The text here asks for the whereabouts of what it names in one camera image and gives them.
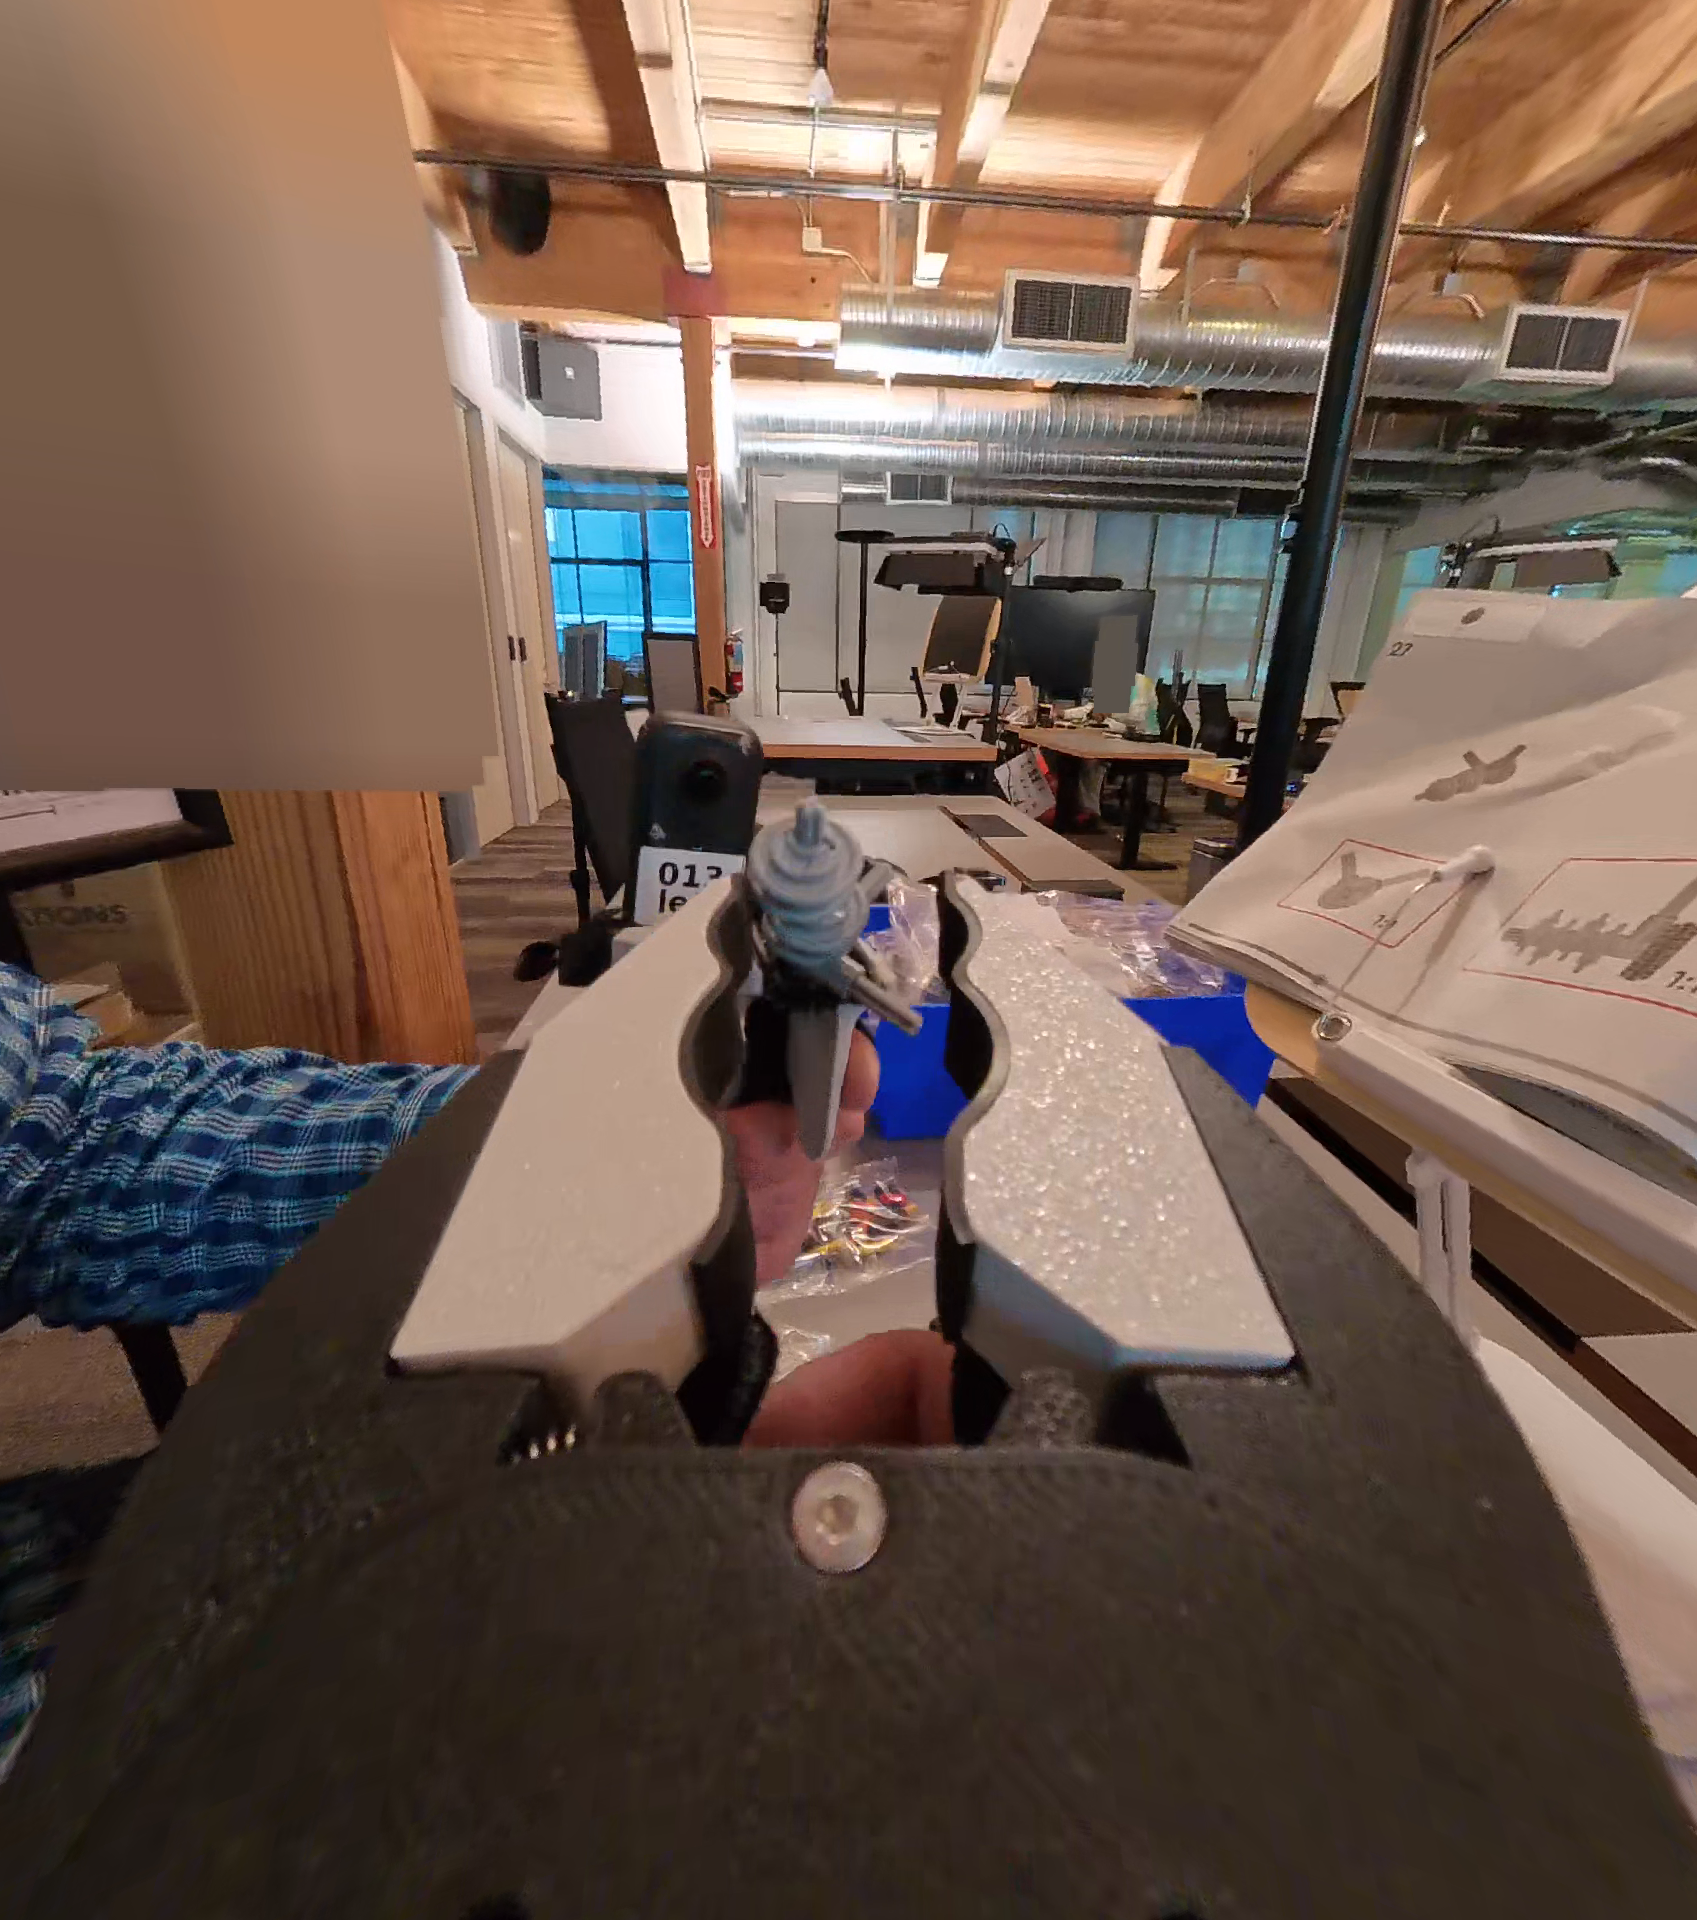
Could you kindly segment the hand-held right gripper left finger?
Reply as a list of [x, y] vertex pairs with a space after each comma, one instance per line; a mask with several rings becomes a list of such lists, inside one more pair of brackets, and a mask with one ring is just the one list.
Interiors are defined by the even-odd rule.
[[724, 879], [538, 1030], [395, 1332], [401, 1372], [737, 1365], [757, 1261], [720, 1112], [752, 963], [744, 891]]

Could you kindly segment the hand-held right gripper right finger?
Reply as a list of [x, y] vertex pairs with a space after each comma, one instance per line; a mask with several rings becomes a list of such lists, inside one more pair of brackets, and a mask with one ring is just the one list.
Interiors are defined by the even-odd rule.
[[1271, 1377], [1293, 1334], [1162, 1038], [974, 877], [940, 884], [943, 1329], [1000, 1381]]

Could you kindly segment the grey toy axle with gear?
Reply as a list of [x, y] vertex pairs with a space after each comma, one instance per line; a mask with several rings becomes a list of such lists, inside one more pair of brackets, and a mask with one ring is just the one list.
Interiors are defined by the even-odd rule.
[[[802, 800], [789, 822], [792, 825], [792, 833], [800, 843], [814, 843], [828, 828], [836, 828], [836, 833], [845, 833], [853, 836], [842, 825], [838, 825], [828, 815], [828, 810], [818, 798]], [[784, 831], [784, 827], [778, 825], [763, 831], [774, 833], [774, 831]], [[884, 903], [886, 888], [892, 877], [895, 877], [895, 870], [891, 864], [866, 858], [866, 866], [860, 879], [860, 898], [858, 898], [858, 903], [866, 906], [866, 925], [872, 908]], [[750, 893], [749, 893], [749, 901], [750, 901], [750, 914], [752, 914], [755, 933], [757, 933], [758, 911], [750, 898]], [[774, 991], [791, 996], [792, 1005], [800, 1005], [800, 1007], [808, 1007], [808, 1005], [818, 1007], [823, 1002], [854, 1005], [857, 1008], [871, 1015], [875, 1020], [881, 1020], [884, 1024], [898, 1029], [908, 1036], [915, 1036], [920, 1030], [920, 1018], [915, 1012], [915, 1007], [908, 995], [903, 991], [900, 982], [896, 980], [892, 966], [886, 965], [879, 953], [869, 948], [865, 933], [853, 956], [845, 965], [840, 965], [834, 973], [826, 973], [823, 976], [783, 970], [778, 966], [767, 965], [765, 954], [758, 947], [758, 933], [757, 933], [757, 948], [761, 953], [765, 980], [772, 985]]]

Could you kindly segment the grey wheel with black gear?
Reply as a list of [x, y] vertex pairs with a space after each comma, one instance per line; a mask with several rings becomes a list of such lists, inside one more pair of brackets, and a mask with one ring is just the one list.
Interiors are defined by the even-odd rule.
[[757, 914], [758, 947], [765, 963], [821, 978], [834, 973], [858, 948], [866, 925], [866, 906], [850, 901], [842, 911], [795, 913], [772, 905]]

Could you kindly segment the instruction booklet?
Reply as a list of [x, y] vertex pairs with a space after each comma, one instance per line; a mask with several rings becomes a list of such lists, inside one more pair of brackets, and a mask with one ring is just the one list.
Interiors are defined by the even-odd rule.
[[1422, 592], [1174, 937], [1348, 1045], [1697, 1178], [1697, 592]]

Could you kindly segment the person's left forearm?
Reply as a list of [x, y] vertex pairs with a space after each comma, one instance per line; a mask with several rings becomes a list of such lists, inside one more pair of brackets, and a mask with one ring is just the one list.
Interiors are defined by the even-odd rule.
[[234, 1312], [474, 1077], [286, 1048], [98, 1048], [0, 965], [0, 1332]]

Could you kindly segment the person's left hand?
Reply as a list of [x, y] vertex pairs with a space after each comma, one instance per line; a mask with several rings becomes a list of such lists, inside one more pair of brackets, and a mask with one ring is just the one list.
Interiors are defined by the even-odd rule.
[[734, 1147], [757, 1248], [757, 1286], [783, 1285], [811, 1232], [823, 1164], [854, 1148], [879, 1093], [879, 1057], [857, 1024], [840, 1081], [831, 1147], [807, 1154], [799, 1116], [787, 1100], [784, 1069], [746, 1069], [737, 1098], [720, 1116]]

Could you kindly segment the black chair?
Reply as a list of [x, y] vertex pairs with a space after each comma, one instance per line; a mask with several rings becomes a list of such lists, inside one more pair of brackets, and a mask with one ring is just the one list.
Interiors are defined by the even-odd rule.
[[545, 708], [556, 775], [572, 809], [576, 921], [593, 914], [591, 884], [612, 906], [634, 858], [637, 736], [615, 696], [548, 693]]

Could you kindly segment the blue plastic bin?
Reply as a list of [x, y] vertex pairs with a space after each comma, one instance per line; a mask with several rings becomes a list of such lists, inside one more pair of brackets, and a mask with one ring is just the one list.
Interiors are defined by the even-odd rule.
[[[1194, 1051], [1244, 1104], [1258, 1104], [1274, 1054], [1246, 1020], [1238, 982], [1220, 995], [1138, 996], [1125, 1007], [1167, 1045]], [[950, 1005], [920, 1007], [918, 1018], [917, 1034], [888, 1022], [875, 1033], [881, 1067], [869, 1116], [884, 1141], [940, 1141], [963, 1108], [946, 1067]]]

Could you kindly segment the wooden work table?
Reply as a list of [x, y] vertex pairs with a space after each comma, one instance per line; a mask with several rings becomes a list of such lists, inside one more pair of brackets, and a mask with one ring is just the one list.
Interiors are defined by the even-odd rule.
[[964, 798], [995, 787], [998, 750], [974, 733], [906, 730], [871, 716], [761, 716], [755, 734], [770, 777], [821, 798]]

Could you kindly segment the black tripod stand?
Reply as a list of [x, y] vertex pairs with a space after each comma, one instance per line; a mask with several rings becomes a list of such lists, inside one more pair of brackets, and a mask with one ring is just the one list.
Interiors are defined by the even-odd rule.
[[572, 810], [570, 882], [576, 908], [575, 930], [561, 939], [528, 943], [514, 963], [516, 982], [536, 985], [552, 978], [563, 989], [586, 989], [611, 966], [625, 866], [611, 846], [607, 851], [599, 846], [599, 836], [580, 810]]

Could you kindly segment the clear bag yellow blue parts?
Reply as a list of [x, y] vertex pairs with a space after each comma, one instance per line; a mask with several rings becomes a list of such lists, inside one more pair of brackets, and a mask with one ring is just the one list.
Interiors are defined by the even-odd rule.
[[828, 1172], [791, 1266], [795, 1285], [834, 1285], [908, 1261], [926, 1247], [930, 1216], [896, 1157], [879, 1157]]

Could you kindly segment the clear bags of toy parts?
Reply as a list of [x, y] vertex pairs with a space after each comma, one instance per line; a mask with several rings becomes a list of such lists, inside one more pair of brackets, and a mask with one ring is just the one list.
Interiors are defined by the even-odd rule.
[[[1224, 970], [1171, 945], [1174, 911], [1156, 901], [1066, 891], [990, 893], [1012, 926], [1040, 941], [1101, 989], [1121, 999], [1236, 995]], [[871, 913], [866, 943], [892, 966], [915, 1005], [946, 1002], [940, 970], [938, 897], [915, 880], [892, 880]]]

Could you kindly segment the wood-framed dark panel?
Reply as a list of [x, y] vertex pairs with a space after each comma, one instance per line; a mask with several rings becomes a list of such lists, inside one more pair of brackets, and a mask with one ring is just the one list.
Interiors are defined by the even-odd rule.
[[1003, 618], [1004, 600], [997, 594], [938, 597], [918, 666], [920, 679], [928, 684], [986, 682]]

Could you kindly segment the black monitor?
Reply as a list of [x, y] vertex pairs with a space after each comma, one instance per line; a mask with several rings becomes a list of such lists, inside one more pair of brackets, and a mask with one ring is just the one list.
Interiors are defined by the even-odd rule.
[[993, 679], [1027, 679], [1056, 706], [1122, 713], [1148, 660], [1153, 612], [1150, 588], [1012, 588]]

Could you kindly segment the white document stand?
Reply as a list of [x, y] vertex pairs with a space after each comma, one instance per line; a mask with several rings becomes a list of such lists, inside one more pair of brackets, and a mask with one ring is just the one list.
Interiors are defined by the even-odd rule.
[[1293, 1118], [1393, 1196], [1416, 1153], [1475, 1194], [1475, 1288], [1632, 1439], [1697, 1490], [1697, 1196], [1522, 1116], [1449, 1069], [1253, 986], [1246, 1016], [1290, 1070]]

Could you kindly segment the cardboard box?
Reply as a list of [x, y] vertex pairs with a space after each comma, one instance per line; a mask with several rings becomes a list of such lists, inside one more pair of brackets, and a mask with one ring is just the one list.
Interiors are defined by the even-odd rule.
[[11, 895], [30, 966], [43, 980], [113, 966], [151, 1016], [194, 1016], [189, 954], [164, 866], [54, 880]]

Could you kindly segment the white air vent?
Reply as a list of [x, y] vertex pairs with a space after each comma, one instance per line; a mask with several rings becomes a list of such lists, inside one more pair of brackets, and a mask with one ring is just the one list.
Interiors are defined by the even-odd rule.
[[1630, 328], [1628, 309], [1515, 303], [1508, 309], [1496, 378], [1534, 387], [1610, 387]]
[[1011, 271], [1003, 289], [1000, 348], [1128, 356], [1140, 297], [1134, 279]]

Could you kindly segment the framed marker sign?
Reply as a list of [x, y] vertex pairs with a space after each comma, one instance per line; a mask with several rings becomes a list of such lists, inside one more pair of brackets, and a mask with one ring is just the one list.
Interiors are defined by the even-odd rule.
[[0, 891], [213, 853], [232, 843], [211, 788], [3, 788]]

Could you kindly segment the black pole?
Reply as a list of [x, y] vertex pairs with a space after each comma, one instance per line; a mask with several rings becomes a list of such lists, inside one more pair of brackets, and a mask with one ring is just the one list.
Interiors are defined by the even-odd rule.
[[1444, 14], [1444, 2], [1398, 2], [1389, 12], [1385, 57], [1347, 224], [1333, 331], [1293, 516], [1288, 570], [1246, 765], [1238, 853], [1260, 840], [1285, 815], [1290, 757], [1300, 736], [1314, 647], [1333, 580], [1356, 435]]

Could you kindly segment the black wall speaker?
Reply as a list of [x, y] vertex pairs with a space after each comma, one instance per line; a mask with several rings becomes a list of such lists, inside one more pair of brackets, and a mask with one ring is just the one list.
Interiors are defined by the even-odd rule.
[[604, 419], [599, 348], [567, 333], [516, 326], [525, 403], [548, 421]]

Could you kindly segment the silver air duct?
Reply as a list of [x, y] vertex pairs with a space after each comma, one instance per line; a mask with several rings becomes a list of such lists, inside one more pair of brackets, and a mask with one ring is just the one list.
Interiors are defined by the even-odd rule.
[[[1130, 355], [1000, 348], [1003, 297], [842, 300], [833, 373], [740, 378], [740, 460], [828, 469], [896, 501], [1278, 510], [1299, 494], [1330, 322], [1138, 300]], [[1505, 309], [1462, 300], [1376, 340], [1348, 493], [1402, 518], [1535, 473], [1660, 479], [1697, 501], [1697, 335], [1632, 314], [1603, 388], [1504, 383]]]

